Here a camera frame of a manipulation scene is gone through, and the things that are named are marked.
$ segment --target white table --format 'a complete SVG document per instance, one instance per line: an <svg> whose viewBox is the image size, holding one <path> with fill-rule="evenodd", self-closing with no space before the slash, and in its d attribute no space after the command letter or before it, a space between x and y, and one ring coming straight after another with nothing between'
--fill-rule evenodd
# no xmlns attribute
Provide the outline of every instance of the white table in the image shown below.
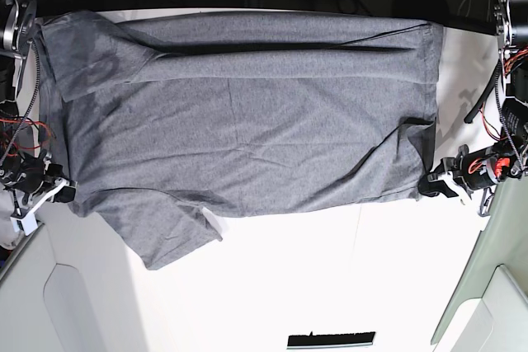
<svg viewBox="0 0 528 352"><path fill-rule="evenodd" d="M212 11L103 15L125 21ZM493 37L445 30L436 160L454 156L462 143L472 151L493 143L480 120L462 119L496 62ZM495 120L492 102L487 111ZM82 274L111 351L275 352L285 350L288 335L311 331L376 331L375 352L432 350L432 333L483 226L474 210L443 197L215 218L223 242L149 272L98 215L79 219L53 204L40 218L54 260Z"/></svg>

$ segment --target black strip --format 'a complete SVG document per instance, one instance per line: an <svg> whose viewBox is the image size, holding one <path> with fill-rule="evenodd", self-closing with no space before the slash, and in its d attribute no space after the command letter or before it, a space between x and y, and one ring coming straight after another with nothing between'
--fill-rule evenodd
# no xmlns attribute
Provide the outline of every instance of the black strip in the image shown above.
<svg viewBox="0 0 528 352"><path fill-rule="evenodd" d="M371 345L374 342L375 331L370 333L326 334L320 336L289 336L288 348L300 347L336 347L342 345Z"/></svg>

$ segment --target t-shirt sleeve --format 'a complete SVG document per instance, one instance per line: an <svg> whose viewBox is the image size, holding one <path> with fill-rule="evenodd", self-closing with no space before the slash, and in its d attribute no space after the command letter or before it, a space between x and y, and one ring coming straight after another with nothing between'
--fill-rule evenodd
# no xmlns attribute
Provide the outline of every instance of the t-shirt sleeve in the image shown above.
<svg viewBox="0 0 528 352"><path fill-rule="evenodd" d="M99 213L149 270L222 239L199 207L162 191L103 190L82 203L73 203L71 208L79 216Z"/></svg>

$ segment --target gray t-shirt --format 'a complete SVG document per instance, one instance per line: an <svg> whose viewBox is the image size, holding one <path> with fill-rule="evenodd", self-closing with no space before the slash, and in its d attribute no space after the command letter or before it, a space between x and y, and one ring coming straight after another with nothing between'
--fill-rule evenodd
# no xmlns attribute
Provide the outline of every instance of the gray t-shirt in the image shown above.
<svg viewBox="0 0 528 352"><path fill-rule="evenodd" d="M203 207L242 217L417 198L441 42L423 21L219 12L115 25L77 12L38 35L40 117L79 183L74 212L100 213L157 269L220 239Z"/></svg>

